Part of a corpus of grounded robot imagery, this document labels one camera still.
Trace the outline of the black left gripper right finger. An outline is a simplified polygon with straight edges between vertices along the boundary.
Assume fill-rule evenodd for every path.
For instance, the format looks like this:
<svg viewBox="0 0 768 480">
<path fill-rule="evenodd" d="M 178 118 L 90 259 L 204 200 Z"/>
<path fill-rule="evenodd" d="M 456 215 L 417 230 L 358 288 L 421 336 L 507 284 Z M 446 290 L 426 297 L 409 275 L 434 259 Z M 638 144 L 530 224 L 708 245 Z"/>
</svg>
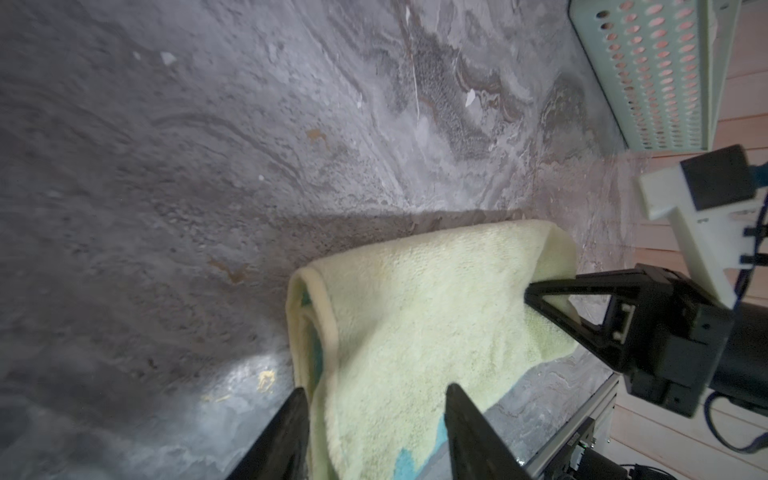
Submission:
<svg viewBox="0 0 768 480">
<path fill-rule="evenodd" d="M 531 479 L 457 383 L 447 387 L 444 421 L 453 479 Z"/>
</svg>

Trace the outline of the pale yellow teal towel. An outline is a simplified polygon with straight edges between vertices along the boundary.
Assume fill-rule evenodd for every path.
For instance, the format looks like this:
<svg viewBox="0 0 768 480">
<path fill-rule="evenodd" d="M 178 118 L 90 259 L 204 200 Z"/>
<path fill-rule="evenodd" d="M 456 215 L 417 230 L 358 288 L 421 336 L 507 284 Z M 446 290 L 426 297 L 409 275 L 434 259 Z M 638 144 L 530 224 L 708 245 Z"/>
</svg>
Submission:
<svg viewBox="0 0 768 480">
<path fill-rule="evenodd" d="M 480 410 L 575 341 L 524 301 L 571 279 L 578 245 L 543 220 L 366 245 L 290 278 L 294 379 L 310 413 L 313 479 L 413 479 L 445 442 L 447 387 Z"/>
</svg>

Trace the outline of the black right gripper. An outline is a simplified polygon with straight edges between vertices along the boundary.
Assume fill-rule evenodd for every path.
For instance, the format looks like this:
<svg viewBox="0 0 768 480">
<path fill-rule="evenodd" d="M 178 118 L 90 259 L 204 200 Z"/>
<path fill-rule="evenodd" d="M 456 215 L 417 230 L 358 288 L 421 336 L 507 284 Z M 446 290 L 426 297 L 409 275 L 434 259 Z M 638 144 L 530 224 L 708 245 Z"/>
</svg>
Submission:
<svg viewBox="0 0 768 480">
<path fill-rule="evenodd" d="M 697 411 L 734 325 L 688 276 L 650 265 L 534 282 L 524 300 L 622 374 L 630 395 L 684 417 Z"/>
</svg>

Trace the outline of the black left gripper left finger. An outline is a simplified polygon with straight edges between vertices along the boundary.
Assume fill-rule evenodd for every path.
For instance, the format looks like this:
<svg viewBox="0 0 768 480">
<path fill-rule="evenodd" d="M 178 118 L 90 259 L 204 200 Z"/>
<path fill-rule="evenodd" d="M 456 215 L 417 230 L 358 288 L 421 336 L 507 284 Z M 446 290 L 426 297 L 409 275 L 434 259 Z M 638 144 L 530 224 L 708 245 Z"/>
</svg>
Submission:
<svg viewBox="0 0 768 480">
<path fill-rule="evenodd" d="M 297 387 L 226 479 L 304 479 L 309 433 L 307 395 Z"/>
</svg>

